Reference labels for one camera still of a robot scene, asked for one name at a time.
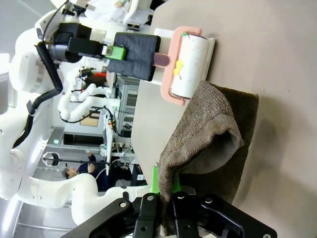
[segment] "white roller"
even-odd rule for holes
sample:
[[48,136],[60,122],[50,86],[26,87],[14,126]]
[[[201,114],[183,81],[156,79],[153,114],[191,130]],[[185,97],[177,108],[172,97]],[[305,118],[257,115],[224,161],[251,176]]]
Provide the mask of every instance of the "white roller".
[[204,69],[209,52],[209,40],[201,36],[187,35],[182,39],[178,61],[180,72],[174,76],[172,94],[191,98],[200,80],[205,80]]

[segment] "pink roller handle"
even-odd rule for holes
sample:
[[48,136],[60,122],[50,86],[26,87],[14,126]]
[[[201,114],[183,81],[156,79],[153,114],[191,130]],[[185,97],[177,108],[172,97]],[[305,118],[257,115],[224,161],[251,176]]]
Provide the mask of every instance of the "pink roller handle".
[[174,69],[176,67],[176,61],[179,55],[182,34],[184,32],[187,32],[188,34],[201,35],[202,29],[197,27],[181,26],[181,27],[178,27],[174,31],[173,37],[170,41],[169,50],[168,50],[170,63],[168,66],[165,67],[162,85],[160,88],[160,93],[165,100],[167,100],[170,103],[175,103],[181,106],[185,105],[185,100],[182,98],[173,96],[170,92],[170,88],[172,86],[172,82],[174,79]]

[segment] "brown towel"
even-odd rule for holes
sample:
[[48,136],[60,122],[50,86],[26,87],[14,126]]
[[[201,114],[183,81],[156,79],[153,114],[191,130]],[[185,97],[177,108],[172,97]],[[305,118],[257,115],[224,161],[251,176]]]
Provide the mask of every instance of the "brown towel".
[[[232,170],[231,173],[234,173],[234,175],[229,176],[232,178],[236,177],[235,174],[237,174],[237,183],[231,184],[225,180],[219,183],[217,177],[213,177],[212,180],[206,178],[207,180],[205,181],[188,179],[187,181],[189,182],[184,183],[186,174],[190,174],[191,178],[193,176],[199,177],[206,174],[210,175],[226,167],[224,165],[228,160],[243,146],[243,139],[234,119],[234,113],[227,99],[228,97],[226,96],[226,98],[224,95],[235,95],[235,97],[230,97],[233,100],[237,100],[241,95],[248,97],[252,99],[251,101],[256,101],[254,105],[256,105],[257,111],[258,96],[220,87],[217,88],[207,81],[200,83],[176,130],[161,154],[158,165],[158,185],[163,203],[162,225],[165,229],[167,228],[165,230],[166,235],[171,234],[173,231],[172,222],[169,221],[166,210],[170,202],[171,185],[174,179],[179,176],[179,173],[182,173],[180,176],[182,184],[196,188],[197,186],[195,186],[193,181],[201,183],[203,186],[201,184],[198,185],[200,188],[198,192],[205,191],[205,194],[214,193],[219,195],[216,190],[210,191],[209,189],[209,187],[215,187],[213,186],[214,183],[218,184],[218,187],[221,187],[222,190],[229,191],[227,194],[220,193],[220,196],[229,202],[232,202],[237,191],[247,153],[243,154],[243,160],[240,161],[242,167],[238,166],[236,172]],[[251,137],[255,124],[253,119],[254,115],[250,118]]]

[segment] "bolt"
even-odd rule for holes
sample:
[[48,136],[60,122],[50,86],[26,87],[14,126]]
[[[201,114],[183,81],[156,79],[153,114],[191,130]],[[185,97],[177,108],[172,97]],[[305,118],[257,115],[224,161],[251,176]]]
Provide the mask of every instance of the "bolt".
[[211,199],[211,198],[209,198],[209,197],[208,197],[208,198],[206,198],[206,199],[205,199],[205,203],[207,203],[207,204],[212,203],[212,199]]

